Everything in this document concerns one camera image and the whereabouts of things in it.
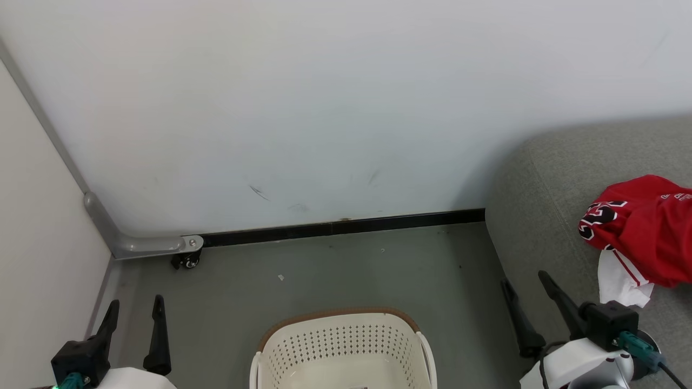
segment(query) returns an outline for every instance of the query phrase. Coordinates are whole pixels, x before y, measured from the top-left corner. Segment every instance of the white fabric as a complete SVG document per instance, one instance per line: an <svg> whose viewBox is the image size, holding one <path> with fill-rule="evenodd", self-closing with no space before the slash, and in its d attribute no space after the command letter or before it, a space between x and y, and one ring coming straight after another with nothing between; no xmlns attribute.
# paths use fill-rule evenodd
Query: white fabric
<svg viewBox="0 0 692 389"><path fill-rule="evenodd" d="M617 250L603 250L599 258L599 294L601 302L615 300L622 305L644 305L651 297L653 284L634 264Z"/></svg>

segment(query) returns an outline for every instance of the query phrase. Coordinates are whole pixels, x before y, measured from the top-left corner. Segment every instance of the red clothing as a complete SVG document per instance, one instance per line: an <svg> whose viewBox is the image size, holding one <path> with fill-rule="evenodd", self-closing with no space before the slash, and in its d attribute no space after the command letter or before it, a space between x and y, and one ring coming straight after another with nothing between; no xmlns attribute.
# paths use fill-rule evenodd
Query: red clothing
<svg viewBox="0 0 692 389"><path fill-rule="evenodd" d="M692 189L653 175L605 189L579 221L599 250L616 249L651 282L692 282Z"/></svg>

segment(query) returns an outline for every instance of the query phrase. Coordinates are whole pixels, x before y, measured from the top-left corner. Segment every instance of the laundry basket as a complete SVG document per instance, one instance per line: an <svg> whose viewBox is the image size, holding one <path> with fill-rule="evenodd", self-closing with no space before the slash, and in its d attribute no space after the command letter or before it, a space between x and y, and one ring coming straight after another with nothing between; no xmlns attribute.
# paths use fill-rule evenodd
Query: laundry basket
<svg viewBox="0 0 692 389"><path fill-rule="evenodd" d="M288 319L262 338L250 389L437 389L433 352L391 308L337 309Z"/></svg>

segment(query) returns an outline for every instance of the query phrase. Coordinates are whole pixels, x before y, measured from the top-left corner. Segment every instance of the gray sofa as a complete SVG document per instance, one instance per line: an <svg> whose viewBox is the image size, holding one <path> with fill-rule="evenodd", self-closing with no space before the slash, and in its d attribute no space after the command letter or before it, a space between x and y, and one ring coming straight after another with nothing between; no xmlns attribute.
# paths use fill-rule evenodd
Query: gray sofa
<svg viewBox="0 0 692 389"><path fill-rule="evenodd" d="M568 339L536 275L546 270L577 304L598 301L599 252L577 233L586 208L610 184L645 174L692 188L692 116L558 130L526 142L500 168L486 224L522 306L546 341ZM692 285L656 286L639 311L647 331L692 385ZM633 388L676 388L663 373Z"/></svg>

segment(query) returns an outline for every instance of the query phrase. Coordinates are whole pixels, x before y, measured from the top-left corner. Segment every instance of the metal bracket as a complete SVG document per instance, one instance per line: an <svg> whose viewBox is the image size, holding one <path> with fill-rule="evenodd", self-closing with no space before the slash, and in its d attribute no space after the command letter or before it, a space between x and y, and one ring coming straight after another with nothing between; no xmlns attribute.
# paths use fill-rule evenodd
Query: metal bracket
<svg viewBox="0 0 692 389"><path fill-rule="evenodd" d="M204 244L204 239L199 235L182 237L131 237L126 235L118 230L94 192L84 194L84 207L117 260L193 253L201 249Z"/></svg>

